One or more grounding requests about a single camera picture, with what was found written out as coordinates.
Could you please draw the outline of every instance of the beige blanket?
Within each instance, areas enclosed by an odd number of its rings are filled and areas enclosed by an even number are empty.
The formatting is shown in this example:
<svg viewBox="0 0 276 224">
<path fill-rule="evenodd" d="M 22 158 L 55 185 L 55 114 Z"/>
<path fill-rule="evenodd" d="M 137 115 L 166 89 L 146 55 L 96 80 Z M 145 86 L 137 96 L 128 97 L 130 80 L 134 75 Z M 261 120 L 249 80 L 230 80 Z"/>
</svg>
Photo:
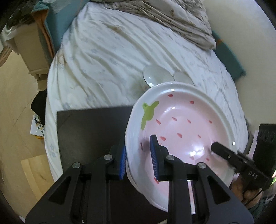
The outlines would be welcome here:
<svg viewBox="0 0 276 224">
<path fill-rule="evenodd" d="M 211 27 L 201 0 L 91 0 L 106 8 L 143 16 L 180 34 L 198 47 L 215 49 Z"/>
</svg>

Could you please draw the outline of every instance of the floor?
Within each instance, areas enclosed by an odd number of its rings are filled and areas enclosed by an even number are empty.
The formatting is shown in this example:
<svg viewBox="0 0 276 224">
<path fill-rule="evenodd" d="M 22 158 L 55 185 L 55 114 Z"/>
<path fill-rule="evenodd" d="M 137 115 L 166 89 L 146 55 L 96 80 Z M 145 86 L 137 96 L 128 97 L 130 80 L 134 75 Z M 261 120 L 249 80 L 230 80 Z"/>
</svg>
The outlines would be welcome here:
<svg viewBox="0 0 276 224">
<path fill-rule="evenodd" d="M 0 188 L 14 211 L 25 217 L 37 202 L 21 160 L 46 154 L 44 141 L 30 135 L 31 102 L 47 80 L 28 74 L 20 55 L 12 52 L 0 67 Z"/>
</svg>

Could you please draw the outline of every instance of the red seed mark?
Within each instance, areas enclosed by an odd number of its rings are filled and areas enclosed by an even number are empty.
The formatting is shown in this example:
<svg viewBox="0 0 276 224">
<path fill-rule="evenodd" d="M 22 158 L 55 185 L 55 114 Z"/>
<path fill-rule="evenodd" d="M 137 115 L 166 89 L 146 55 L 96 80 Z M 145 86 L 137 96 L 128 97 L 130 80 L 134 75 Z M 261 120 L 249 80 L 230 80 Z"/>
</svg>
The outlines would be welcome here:
<svg viewBox="0 0 276 224">
<path fill-rule="evenodd" d="M 157 184 L 159 184 L 159 181 L 158 181 L 158 180 L 156 180 L 156 178 L 154 178 L 154 181 L 155 181 Z"/>
</svg>

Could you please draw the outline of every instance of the human hand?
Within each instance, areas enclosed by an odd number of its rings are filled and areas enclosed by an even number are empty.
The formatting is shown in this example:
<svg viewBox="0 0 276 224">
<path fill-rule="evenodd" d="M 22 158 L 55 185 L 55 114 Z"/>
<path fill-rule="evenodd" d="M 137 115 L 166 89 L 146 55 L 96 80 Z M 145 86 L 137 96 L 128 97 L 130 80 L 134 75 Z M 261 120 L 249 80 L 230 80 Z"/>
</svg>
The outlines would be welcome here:
<svg viewBox="0 0 276 224">
<path fill-rule="evenodd" d="M 244 196 L 243 196 L 243 184 L 242 184 L 242 177 L 241 175 L 239 175 L 239 177 L 237 178 L 237 180 L 235 180 L 232 183 L 232 188 L 231 188 L 232 192 L 234 193 L 234 195 L 243 203 L 246 204 L 248 201 L 250 201 L 253 197 L 255 197 L 261 189 L 259 190 L 248 190 L 245 192 Z M 246 208 L 252 208 L 254 207 L 259 200 L 262 198 L 262 193 L 260 193 L 254 200 L 252 200 L 247 206 Z"/>
</svg>

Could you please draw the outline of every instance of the pink plate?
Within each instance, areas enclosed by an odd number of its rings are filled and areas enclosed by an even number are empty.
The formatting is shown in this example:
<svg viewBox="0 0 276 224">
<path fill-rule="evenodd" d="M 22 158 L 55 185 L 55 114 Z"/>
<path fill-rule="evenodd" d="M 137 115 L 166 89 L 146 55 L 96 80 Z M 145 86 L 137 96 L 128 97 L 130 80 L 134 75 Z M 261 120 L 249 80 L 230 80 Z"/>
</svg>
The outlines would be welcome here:
<svg viewBox="0 0 276 224">
<path fill-rule="evenodd" d="M 208 96 L 191 85 L 163 83 L 148 90 L 134 105 L 125 143 L 131 178 L 154 206 L 168 209 L 168 183 L 153 173 L 149 137 L 183 162 L 205 162 L 227 185 L 233 170 L 212 154 L 214 141 L 236 151 L 234 137 L 223 112 Z"/>
</svg>

